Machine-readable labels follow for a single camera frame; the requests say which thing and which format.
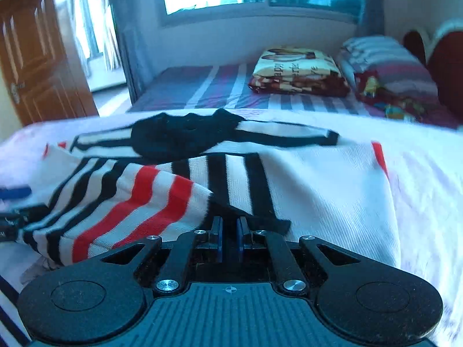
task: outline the floor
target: floor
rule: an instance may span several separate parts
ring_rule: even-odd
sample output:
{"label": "floor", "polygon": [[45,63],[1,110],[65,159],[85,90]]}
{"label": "floor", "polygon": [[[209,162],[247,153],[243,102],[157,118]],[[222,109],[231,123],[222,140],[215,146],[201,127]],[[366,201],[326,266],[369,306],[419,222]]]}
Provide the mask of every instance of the floor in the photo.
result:
{"label": "floor", "polygon": [[91,92],[126,83],[126,76],[122,67],[112,71],[106,70],[105,59],[103,57],[90,60],[89,67],[91,76],[87,78],[87,82],[89,83]]}
{"label": "floor", "polygon": [[93,100],[100,117],[126,113],[132,106],[126,85],[96,91],[93,93]]}

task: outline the door handle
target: door handle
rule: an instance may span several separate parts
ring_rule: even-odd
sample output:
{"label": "door handle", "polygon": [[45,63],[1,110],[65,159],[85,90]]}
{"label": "door handle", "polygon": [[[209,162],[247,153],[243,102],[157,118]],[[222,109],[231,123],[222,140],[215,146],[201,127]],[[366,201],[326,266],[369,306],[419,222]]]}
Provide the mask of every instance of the door handle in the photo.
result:
{"label": "door handle", "polygon": [[15,83],[11,83],[11,95],[13,95],[13,100],[16,104],[21,103],[21,99],[19,98],[18,88],[24,89],[26,87],[25,82],[17,85]]}

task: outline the window sill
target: window sill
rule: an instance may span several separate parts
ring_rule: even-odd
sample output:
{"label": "window sill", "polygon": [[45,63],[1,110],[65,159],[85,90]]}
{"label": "window sill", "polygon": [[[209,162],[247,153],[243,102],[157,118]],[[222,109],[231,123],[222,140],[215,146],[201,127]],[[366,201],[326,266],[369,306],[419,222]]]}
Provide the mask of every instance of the window sill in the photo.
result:
{"label": "window sill", "polygon": [[296,8],[269,6],[265,3],[240,3],[210,6],[202,9],[178,11],[167,15],[160,12],[162,27],[175,27],[185,24],[215,21],[219,19],[245,18],[257,16],[288,16],[302,18],[327,19],[332,21],[357,24],[358,18],[346,13],[332,11],[329,8]]}

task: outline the purple bedsheet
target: purple bedsheet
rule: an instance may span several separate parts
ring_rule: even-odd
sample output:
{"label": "purple bedsheet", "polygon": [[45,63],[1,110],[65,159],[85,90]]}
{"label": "purple bedsheet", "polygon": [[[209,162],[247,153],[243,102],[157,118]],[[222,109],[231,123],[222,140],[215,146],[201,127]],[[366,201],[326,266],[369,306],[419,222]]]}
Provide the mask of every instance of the purple bedsheet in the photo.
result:
{"label": "purple bedsheet", "polygon": [[[153,81],[129,112],[257,108],[385,117],[383,111],[361,103],[353,93],[346,98],[255,93],[248,87],[254,67],[255,63],[168,68]],[[432,112],[423,122],[453,129],[462,124],[445,107]]]}

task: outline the printed pillowcase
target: printed pillowcase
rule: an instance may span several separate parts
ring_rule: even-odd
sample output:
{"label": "printed pillowcase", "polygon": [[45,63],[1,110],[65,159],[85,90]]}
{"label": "printed pillowcase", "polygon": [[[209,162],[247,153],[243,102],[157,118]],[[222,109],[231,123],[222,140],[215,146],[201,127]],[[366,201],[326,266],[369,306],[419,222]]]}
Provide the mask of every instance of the printed pillowcase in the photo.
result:
{"label": "printed pillowcase", "polygon": [[346,97],[349,86],[333,58],[308,48],[272,47],[264,51],[249,87],[255,92],[309,93]]}
{"label": "printed pillowcase", "polygon": [[338,61],[349,64],[357,80],[362,74],[374,72],[379,85],[398,97],[412,98],[425,106],[439,104],[438,88],[428,70],[393,38],[349,39],[344,43]]}

